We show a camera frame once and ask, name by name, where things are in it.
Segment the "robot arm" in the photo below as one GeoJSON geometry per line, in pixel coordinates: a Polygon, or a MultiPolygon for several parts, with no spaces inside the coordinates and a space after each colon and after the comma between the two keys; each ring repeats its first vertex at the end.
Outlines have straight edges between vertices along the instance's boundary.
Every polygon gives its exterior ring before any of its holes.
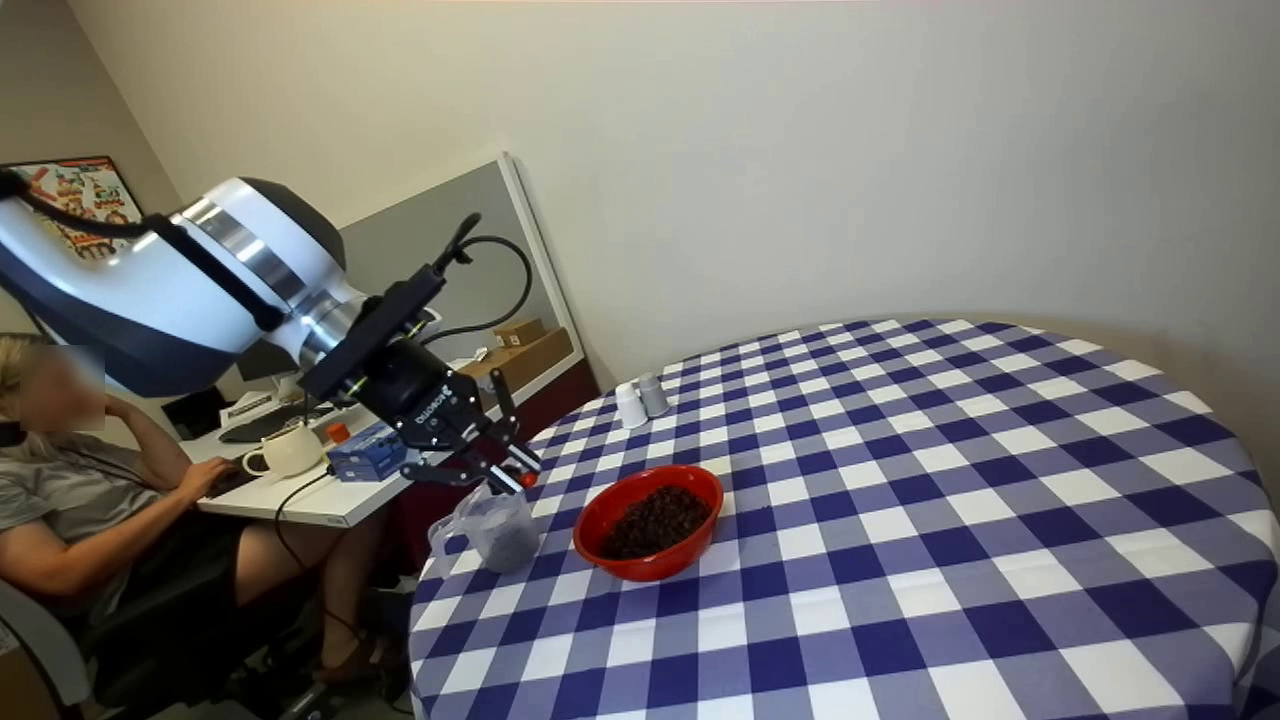
{"type": "Polygon", "coordinates": [[[17,173],[0,173],[0,283],[59,339],[104,339],[108,376],[136,396],[212,388],[254,339],[272,339],[305,374],[313,405],[359,400],[395,430],[410,458],[459,458],[459,474],[406,476],[437,484],[488,480],[519,492],[541,460],[481,407],[474,380],[439,366],[419,339],[445,270],[464,259],[473,217],[439,259],[364,295],[340,270],[340,232],[280,186],[223,181],[175,217],[94,230],[47,209],[17,173]],[[112,259],[76,259],[56,226],[126,238],[112,259]]]}

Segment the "chair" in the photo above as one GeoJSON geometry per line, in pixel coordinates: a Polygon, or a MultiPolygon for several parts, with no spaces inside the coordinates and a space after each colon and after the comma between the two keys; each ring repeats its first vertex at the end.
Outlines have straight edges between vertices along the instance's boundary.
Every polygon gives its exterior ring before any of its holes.
{"type": "Polygon", "coordinates": [[[184,575],[87,627],[0,582],[0,624],[33,653],[59,715],[99,703],[125,720],[196,699],[241,699],[249,711],[280,715],[286,703],[280,692],[292,692],[286,678],[308,685],[319,613],[301,613],[308,606],[292,585],[244,609],[232,627],[155,637],[150,624],[184,613],[184,593],[196,585],[199,575],[184,575]]]}

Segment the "gray shirt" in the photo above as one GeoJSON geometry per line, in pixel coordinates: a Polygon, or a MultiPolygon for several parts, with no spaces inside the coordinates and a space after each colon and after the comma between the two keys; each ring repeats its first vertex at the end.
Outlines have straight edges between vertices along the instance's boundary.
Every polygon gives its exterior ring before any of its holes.
{"type": "MultiPolygon", "coordinates": [[[[56,458],[0,449],[0,534],[47,526],[64,543],[94,537],[155,499],[136,480],[136,453],[78,437],[56,458]]],[[[104,613],[120,599],[126,575],[112,582],[83,609],[104,613]]]]}

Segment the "blue and white checkered tablecloth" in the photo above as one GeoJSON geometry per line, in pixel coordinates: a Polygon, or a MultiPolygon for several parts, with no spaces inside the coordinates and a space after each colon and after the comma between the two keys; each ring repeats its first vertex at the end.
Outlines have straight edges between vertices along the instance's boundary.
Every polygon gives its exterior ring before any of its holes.
{"type": "Polygon", "coordinates": [[[410,606],[416,715],[1228,715],[1276,585],[1238,443],[1135,360],[1039,329],[823,325],[658,374],[537,439],[526,573],[464,553],[410,606]],[[707,558],[620,585],[579,509],[720,467],[707,558]]]}

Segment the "white wall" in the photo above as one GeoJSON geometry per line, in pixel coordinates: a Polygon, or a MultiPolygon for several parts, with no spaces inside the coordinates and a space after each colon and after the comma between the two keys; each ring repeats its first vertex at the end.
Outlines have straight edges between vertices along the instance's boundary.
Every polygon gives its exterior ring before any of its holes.
{"type": "MultiPolygon", "coordinates": [[[[64,0],[0,0],[0,92],[0,163],[112,156],[142,213],[175,203],[155,154],[64,0]]],[[[0,291],[0,331],[33,331],[33,322],[9,291],[0,291]]]]}
{"type": "Polygon", "coordinates": [[[1280,6],[73,0],[178,195],[356,222],[508,147],[598,368],[996,314],[1116,337],[1280,474],[1280,6]]]}

